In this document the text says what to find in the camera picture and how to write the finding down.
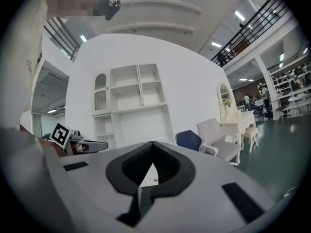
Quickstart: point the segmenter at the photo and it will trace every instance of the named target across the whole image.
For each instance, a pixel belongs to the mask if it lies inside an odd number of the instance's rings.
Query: white vanity table
[[[232,101],[230,109],[224,109],[222,106],[223,100],[221,96],[221,89],[227,89],[229,99]],[[237,144],[242,148],[242,134],[245,134],[245,131],[248,127],[256,127],[255,117],[253,111],[241,112],[237,109],[235,104],[235,99],[231,89],[228,89],[224,82],[220,82],[217,86],[217,95],[219,99],[219,106],[221,111],[221,122],[220,125],[225,131],[225,134],[235,135],[237,137]]]

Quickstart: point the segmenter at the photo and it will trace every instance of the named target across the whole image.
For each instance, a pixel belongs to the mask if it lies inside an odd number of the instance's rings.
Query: arched cabinet door
[[[93,87],[93,116],[111,113],[110,70],[97,74]]]

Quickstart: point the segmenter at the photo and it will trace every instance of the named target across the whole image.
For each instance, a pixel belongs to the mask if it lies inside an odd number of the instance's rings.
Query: black railing
[[[51,41],[72,61],[81,43],[77,42],[61,18],[54,17],[47,21],[44,29],[51,36]]]
[[[288,10],[283,0],[267,0],[245,24],[240,23],[240,31],[211,61],[223,67],[271,28]]]

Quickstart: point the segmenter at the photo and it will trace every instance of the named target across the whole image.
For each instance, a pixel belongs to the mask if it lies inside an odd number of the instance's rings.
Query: white chair
[[[252,152],[254,143],[256,146],[258,146],[258,136],[259,136],[259,130],[258,128],[249,127],[246,129],[245,134],[242,135],[242,143],[244,138],[250,139],[250,145],[249,145],[249,153]]]
[[[198,133],[204,143],[204,152],[217,156],[237,166],[240,163],[241,147],[232,142],[225,142],[225,132],[215,119],[209,119],[197,124]]]

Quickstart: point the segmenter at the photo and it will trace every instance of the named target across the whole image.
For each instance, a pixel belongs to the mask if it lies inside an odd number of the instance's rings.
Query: blue chair
[[[176,135],[176,143],[181,147],[199,151],[202,139],[193,131],[187,130]]]

